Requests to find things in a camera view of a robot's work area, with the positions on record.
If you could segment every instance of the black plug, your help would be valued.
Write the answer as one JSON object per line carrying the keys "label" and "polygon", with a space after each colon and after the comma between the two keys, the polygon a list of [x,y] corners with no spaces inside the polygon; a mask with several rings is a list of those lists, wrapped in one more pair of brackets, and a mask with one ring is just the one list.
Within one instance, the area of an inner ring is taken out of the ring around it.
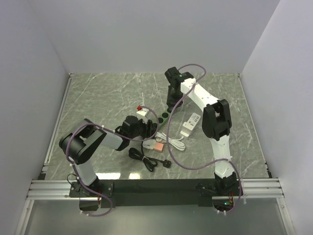
{"label": "black plug", "polygon": [[163,161],[163,166],[164,166],[165,168],[170,168],[170,167],[171,167],[171,164],[172,164],[172,162],[169,161],[169,160],[164,160],[164,161]]}

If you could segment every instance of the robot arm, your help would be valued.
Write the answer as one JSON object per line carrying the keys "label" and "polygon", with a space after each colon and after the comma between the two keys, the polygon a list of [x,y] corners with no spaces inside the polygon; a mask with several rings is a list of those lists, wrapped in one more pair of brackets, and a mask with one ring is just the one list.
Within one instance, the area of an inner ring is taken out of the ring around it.
{"label": "robot arm", "polygon": [[[203,111],[202,129],[210,139],[214,159],[230,160],[229,133],[231,118],[228,102],[225,99],[219,100],[211,95],[188,72],[180,73],[173,67],[168,69],[165,76],[170,82],[167,97],[168,111],[171,111],[182,96],[188,93],[196,84],[188,97]],[[227,189],[236,181],[236,174],[230,163],[221,161],[215,163],[215,178],[220,183],[221,188]]]}
{"label": "robot arm", "polygon": [[[82,120],[60,139],[59,146],[64,153],[66,153],[67,144],[72,134],[79,127],[87,123],[93,122],[88,119]],[[122,125],[116,128],[115,132],[130,139],[138,136],[147,138],[155,132],[155,128],[151,120],[127,116]],[[130,141],[128,139],[121,138],[120,136],[106,132],[93,125],[88,125],[75,135],[69,148],[69,157],[74,162],[75,168],[84,184],[91,189],[96,189],[99,180],[93,170],[90,159],[97,147],[104,145],[116,151],[121,151],[125,149],[129,143]]]}
{"label": "robot arm", "polygon": [[[181,92],[186,94],[194,84],[196,84],[195,88],[188,94],[188,97],[203,111],[202,129],[211,141],[214,159],[226,158],[230,160],[229,129],[231,122],[229,105],[226,100],[220,101],[207,92],[194,78],[188,78],[182,82]],[[231,176],[233,172],[234,170],[230,163],[215,163],[215,174],[221,179]]]}

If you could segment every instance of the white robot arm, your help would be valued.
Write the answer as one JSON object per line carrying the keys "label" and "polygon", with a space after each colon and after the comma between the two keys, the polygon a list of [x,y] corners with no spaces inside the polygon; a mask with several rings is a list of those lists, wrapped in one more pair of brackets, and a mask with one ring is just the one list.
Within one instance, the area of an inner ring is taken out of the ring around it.
{"label": "white robot arm", "polygon": [[[189,72],[180,73],[175,67],[168,69],[165,76],[170,85],[168,88],[168,112],[179,102],[184,94],[190,92],[191,98],[203,111],[202,130],[210,139],[215,160],[231,159],[229,151],[229,133],[231,118],[229,104],[225,99],[219,100],[197,83]],[[215,179],[221,190],[227,191],[237,181],[236,173],[229,162],[215,163]]]}
{"label": "white robot arm", "polygon": [[[183,94],[186,94],[192,86],[195,85],[194,90],[188,94],[195,104],[203,111],[207,105],[214,105],[218,103],[218,99],[207,92],[200,84],[196,82],[194,78],[188,78],[180,85],[180,90]],[[229,135],[223,135],[219,140],[215,138],[209,138],[213,148],[214,159],[231,159],[229,151]],[[215,174],[220,178],[229,177],[233,174],[234,169],[228,162],[216,162],[215,163]]]}

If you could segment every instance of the power cord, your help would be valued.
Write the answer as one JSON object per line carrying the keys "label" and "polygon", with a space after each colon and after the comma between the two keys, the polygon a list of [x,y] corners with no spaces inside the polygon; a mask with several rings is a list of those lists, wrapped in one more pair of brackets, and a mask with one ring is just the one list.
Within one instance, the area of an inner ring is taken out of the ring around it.
{"label": "power cord", "polygon": [[[162,143],[166,143],[166,134],[163,133],[163,132],[157,132],[156,133],[156,141],[157,142],[162,142]],[[176,149],[178,149],[179,151],[184,151],[185,148],[186,148],[186,145],[181,142],[181,140],[183,139],[184,137],[181,137],[179,139],[172,139],[172,138],[168,138],[169,140],[169,143],[175,147]]]}
{"label": "power cord", "polygon": [[172,164],[172,162],[169,160],[162,161],[159,159],[146,157],[143,154],[143,146],[142,145],[141,145],[141,152],[138,149],[130,148],[128,151],[128,156],[131,159],[142,161],[145,164],[148,171],[150,171],[150,172],[154,171],[154,168],[157,166],[158,162],[162,163],[165,168],[170,168],[171,164]]}

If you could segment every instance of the black cable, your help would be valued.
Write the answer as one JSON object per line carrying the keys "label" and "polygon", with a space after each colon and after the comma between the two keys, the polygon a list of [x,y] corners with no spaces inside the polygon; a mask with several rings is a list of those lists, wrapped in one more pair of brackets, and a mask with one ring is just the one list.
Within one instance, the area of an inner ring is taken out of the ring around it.
{"label": "black cable", "polygon": [[68,183],[69,183],[72,187],[74,187],[73,184],[68,180],[68,177],[69,177],[70,175],[75,176],[76,180],[77,180],[77,176],[76,176],[75,174],[73,174],[73,173],[70,173],[70,174],[67,175],[67,181],[68,181]]}
{"label": "black cable", "polygon": [[141,144],[141,152],[135,148],[130,148],[128,151],[128,156],[131,159],[142,161],[148,171],[153,172],[154,168],[157,166],[157,162],[160,162],[163,164],[164,167],[169,168],[171,166],[171,161],[169,160],[159,160],[155,158],[149,158],[143,154],[143,146]]}

